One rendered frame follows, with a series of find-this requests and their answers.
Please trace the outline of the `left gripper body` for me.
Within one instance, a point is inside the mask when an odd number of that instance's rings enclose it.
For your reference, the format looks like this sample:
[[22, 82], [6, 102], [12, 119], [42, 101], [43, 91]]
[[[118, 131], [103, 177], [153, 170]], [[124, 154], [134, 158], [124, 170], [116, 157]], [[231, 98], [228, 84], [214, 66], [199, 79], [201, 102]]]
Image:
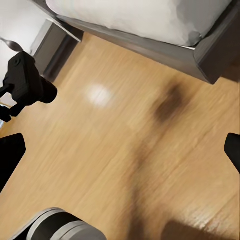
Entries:
[[11, 115], [8, 114], [6, 110], [3, 109], [3, 106], [0, 105], [0, 120], [8, 123], [12, 120]]

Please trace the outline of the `digital camera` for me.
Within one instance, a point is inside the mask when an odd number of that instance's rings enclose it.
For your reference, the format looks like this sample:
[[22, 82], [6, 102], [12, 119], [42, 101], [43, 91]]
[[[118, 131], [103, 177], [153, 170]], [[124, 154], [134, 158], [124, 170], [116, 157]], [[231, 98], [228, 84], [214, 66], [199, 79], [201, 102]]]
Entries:
[[13, 84], [8, 93], [22, 106], [31, 106], [37, 101], [50, 104], [58, 94], [57, 87], [40, 75], [35, 63], [35, 58], [25, 51], [18, 52], [8, 62], [3, 86]]

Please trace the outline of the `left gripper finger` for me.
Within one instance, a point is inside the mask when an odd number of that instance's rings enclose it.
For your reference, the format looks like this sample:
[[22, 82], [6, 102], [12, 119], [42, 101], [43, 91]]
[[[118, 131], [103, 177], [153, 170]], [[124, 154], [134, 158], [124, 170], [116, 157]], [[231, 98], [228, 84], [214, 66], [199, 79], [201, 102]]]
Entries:
[[3, 109], [6, 110], [11, 117], [17, 117], [24, 109], [24, 106], [18, 103], [11, 108], [3, 106]]
[[9, 83], [3, 87], [0, 87], [0, 98], [3, 97], [14, 85]]

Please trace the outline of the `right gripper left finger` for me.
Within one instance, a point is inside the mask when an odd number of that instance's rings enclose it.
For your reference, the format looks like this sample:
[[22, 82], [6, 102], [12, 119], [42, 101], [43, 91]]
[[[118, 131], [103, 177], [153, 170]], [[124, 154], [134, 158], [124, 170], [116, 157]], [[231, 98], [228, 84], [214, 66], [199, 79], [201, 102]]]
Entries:
[[0, 193], [26, 152], [21, 133], [0, 138]]

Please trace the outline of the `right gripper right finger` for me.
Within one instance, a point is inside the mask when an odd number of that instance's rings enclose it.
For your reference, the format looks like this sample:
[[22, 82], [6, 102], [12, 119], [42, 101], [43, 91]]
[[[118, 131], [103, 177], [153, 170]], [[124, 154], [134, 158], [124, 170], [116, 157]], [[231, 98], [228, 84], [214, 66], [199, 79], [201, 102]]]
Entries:
[[235, 133], [229, 133], [227, 135], [224, 151], [230, 158], [240, 173], [240, 135]]

